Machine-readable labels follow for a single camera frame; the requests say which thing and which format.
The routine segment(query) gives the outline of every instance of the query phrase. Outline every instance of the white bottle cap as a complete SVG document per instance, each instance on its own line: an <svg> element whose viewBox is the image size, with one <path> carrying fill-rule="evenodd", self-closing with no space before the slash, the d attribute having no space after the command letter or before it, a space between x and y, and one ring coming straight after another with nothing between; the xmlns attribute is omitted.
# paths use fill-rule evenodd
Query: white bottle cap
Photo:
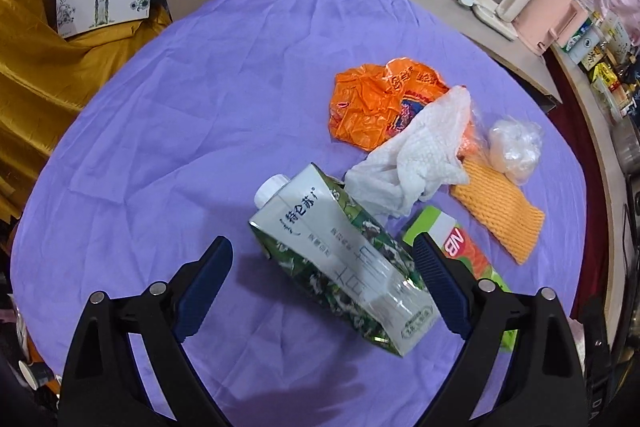
<svg viewBox="0 0 640 427"><path fill-rule="evenodd" d="M284 174L276 174L262 184L254 196L254 203L258 209L262 208L267 202L273 198L278 191L283 188L290 179Z"/></svg>

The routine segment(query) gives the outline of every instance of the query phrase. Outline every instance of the yellow satin cloth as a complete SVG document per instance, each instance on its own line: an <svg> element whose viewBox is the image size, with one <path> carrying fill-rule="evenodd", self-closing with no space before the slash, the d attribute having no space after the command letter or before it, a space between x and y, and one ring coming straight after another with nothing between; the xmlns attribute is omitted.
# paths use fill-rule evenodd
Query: yellow satin cloth
<svg viewBox="0 0 640 427"><path fill-rule="evenodd" d="M171 23L149 19L61 38L54 0L0 0L0 219L20 217L65 131L92 96Z"/></svg>

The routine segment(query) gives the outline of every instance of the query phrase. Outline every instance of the pink plastic object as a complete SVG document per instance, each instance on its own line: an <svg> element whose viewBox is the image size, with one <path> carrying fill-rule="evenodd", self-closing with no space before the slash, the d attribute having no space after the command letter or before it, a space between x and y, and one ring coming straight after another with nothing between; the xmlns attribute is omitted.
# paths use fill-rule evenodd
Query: pink plastic object
<svg viewBox="0 0 640 427"><path fill-rule="evenodd" d="M513 25L527 48L542 55L554 41L566 44L587 16L577 0L531 0Z"/></svg>

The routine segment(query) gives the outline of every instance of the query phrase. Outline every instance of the clear plastic bag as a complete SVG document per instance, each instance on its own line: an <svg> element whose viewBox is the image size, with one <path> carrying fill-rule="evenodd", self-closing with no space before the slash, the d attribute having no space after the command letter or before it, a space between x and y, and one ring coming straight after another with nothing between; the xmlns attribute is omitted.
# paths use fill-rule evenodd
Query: clear plastic bag
<svg viewBox="0 0 640 427"><path fill-rule="evenodd" d="M542 127L533 122L498 120L489 131L489 162L515 185L524 185L542 155Z"/></svg>

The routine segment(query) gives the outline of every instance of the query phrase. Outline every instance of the white cloth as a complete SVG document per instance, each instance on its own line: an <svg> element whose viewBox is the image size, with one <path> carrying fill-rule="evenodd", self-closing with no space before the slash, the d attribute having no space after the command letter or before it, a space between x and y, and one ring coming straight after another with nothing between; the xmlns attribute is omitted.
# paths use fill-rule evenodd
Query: white cloth
<svg viewBox="0 0 640 427"><path fill-rule="evenodd" d="M418 198L431 199L441 185L468 184L457 153L470 116L468 90L453 87L348 171L345 190L371 214L399 217L409 216Z"/></svg>

